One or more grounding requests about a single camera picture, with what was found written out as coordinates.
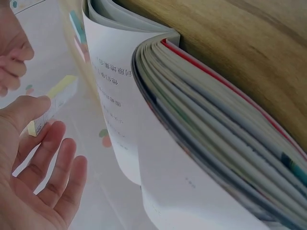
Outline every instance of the stack of pages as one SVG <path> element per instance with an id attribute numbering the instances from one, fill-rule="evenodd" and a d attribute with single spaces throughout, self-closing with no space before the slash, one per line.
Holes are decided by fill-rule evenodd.
<path id="1" fill-rule="evenodd" d="M 307 229 L 307 154 L 270 115 L 174 29 L 112 0 L 83 20 L 118 164 L 159 229 Z"/>

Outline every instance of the sticky note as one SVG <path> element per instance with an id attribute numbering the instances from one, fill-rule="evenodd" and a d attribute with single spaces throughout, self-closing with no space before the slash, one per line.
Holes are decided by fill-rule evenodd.
<path id="1" fill-rule="evenodd" d="M 86 46 L 79 42 L 77 36 L 75 36 L 74 40 L 75 40 L 75 45 L 76 45 L 76 48 L 77 48 L 80 56 L 83 58 L 83 60 L 85 62 L 88 62 L 90 60 L 90 54 L 89 54 Z"/>
<path id="2" fill-rule="evenodd" d="M 81 22 L 76 14 L 75 11 L 71 11 L 69 13 L 69 18 L 71 20 L 71 24 L 73 26 L 73 29 L 75 30 L 76 36 L 78 37 L 78 40 L 81 44 L 86 43 L 86 37 L 85 32 L 82 29 Z"/>
<path id="3" fill-rule="evenodd" d="M 50 120 L 59 109 L 74 96 L 77 89 L 78 78 L 72 75 L 67 75 L 56 86 L 54 86 L 47 93 L 47 96 L 51 99 L 50 108 L 41 117 L 29 123 L 29 135 L 36 137 L 48 120 Z"/>

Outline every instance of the wooden surface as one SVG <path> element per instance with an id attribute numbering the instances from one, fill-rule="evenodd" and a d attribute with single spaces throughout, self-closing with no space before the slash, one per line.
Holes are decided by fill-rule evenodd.
<path id="1" fill-rule="evenodd" d="M 176 28 L 181 48 L 247 93 L 307 151 L 306 0 L 115 2 Z"/>

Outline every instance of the hand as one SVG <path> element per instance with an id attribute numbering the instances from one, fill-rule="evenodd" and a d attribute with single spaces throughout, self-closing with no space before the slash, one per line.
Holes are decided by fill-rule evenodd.
<path id="1" fill-rule="evenodd" d="M 0 4 L 1 97 L 6 96 L 8 90 L 20 87 L 19 78 L 26 73 L 24 61 L 31 60 L 33 56 L 29 40 L 9 4 Z"/>
<path id="2" fill-rule="evenodd" d="M 20 136 L 26 125 L 49 107 L 46 96 L 21 96 L 0 110 L 0 229 L 66 230 L 79 208 L 87 161 L 83 156 L 74 158 L 73 139 L 62 141 L 65 125 L 56 121 L 46 124 L 37 137 L 27 132 Z M 17 177 L 12 176 L 37 145 L 28 166 Z M 58 148 L 52 175 L 35 195 L 33 191 L 45 178 Z"/>

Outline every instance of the white page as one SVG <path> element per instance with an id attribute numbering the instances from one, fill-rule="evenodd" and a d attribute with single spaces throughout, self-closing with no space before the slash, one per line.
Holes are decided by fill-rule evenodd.
<path id="1" fill-rule="evenodd" d="M 84 13 L 85 2 L 87 44 L 112 146 L 123 173 L 140 184 L 131 58 L 141 42 L 163 33 L 133 32 L 97 24 Z"/>
<path id="2" fill-rule="evenodd" d="M 179 147 L 137 88 L 135 94 L 143 202 L 156 227 L 268 230 Z"/>

